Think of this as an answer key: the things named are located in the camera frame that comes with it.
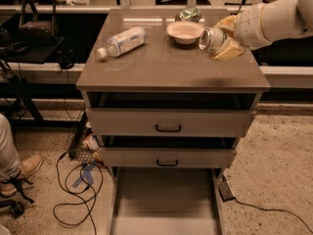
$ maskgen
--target black bag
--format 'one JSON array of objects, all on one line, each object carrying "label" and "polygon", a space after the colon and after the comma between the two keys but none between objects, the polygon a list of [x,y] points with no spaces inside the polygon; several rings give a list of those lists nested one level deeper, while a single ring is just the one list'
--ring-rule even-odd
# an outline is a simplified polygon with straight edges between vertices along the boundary
[{"label": "black bag", "polygon": [[[29,46],[49,46],[57,42],[56,38],[56,2],[52,0],[53,13],[51,21],[40,21],[35,6],[37,0],[22,0],[21,21],[18,33],[23,42]],[[32,21],[24,22],[25,8],[29,4],[33,13]]]}]

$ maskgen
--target brown shoe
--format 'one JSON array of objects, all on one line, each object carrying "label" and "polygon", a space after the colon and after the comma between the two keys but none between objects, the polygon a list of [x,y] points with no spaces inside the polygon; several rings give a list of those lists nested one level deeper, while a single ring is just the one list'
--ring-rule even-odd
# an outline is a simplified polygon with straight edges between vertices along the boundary
[{"label": "brown shoe", "polygon": [[[26,159],[25,161],[22,161],[20,163],[21,171],[18,176],[18,179],[29,178],[41,167],[41,165],[42,165],[41,155],[34,155]],[[11,197],[17,192],[16,187],[11,183],[1,182],[0,187],[1,195],[5,197]]]}]

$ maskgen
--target black drawer handle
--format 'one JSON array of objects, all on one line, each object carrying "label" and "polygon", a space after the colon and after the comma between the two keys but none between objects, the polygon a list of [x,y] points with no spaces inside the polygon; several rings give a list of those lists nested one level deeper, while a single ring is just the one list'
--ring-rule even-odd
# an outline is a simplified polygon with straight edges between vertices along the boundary
[{"label": "black drawer handle", "polygon": [[176,128],[176,129],[164,129],[164,128],[160,128],[156,124],[156,131],[158,131],[158,132],[171,132],[171,133],[173,133],[173,132],[179,132],[181,130],[182,130],[182,125],[181,124],[179,124],[178,128]]},{"label": "black drawer handle", "polygon": [[159,160],[156,160],[156,164],[158,166],[163,166],[163,167],[176,167],[176,166],[178,166],[178,160],[176,160],[173,163],[162,163]]}]

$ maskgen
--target bottle cap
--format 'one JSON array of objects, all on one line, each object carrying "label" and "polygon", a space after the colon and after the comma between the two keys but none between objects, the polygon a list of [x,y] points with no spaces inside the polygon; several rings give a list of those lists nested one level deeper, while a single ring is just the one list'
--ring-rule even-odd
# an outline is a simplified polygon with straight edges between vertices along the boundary
[{"label": "bottle cap", "polygon": [[104,59],[104,58],[107,57],[107,51],[106,51],[105,48],[99,48],[99,49],[97,50],[97,54],[98,54],[98,57],[99,57],[99,58],[102,58],[102,59]]}]

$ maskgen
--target bowl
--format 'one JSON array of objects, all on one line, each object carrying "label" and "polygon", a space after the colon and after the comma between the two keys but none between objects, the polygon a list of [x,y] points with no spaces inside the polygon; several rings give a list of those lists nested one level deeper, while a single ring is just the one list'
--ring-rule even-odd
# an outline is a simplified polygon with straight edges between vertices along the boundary
[{"label": "bowl", "polygon": [[179,21],[171,23],[166,31],[177,43],[192,44],[201,36],[204,27],[195,22]]}]

